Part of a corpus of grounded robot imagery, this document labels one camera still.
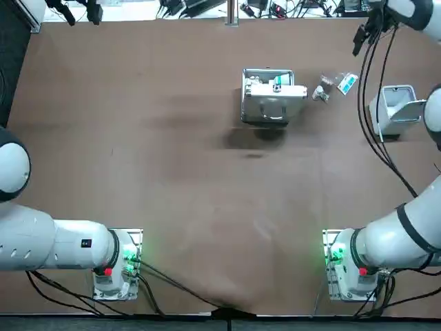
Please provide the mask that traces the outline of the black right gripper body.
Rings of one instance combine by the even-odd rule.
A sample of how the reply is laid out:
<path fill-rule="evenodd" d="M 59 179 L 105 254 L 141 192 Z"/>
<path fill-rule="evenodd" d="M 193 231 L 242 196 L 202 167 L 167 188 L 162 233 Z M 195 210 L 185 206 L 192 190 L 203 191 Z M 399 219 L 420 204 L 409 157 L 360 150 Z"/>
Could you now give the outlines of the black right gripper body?
<path fill-rule="evenodd" d="M 369 3 L 368 20 L 365 24 L 367 33 L 386 32 L 395 27 L 396 20 L 387 3 Z"/>

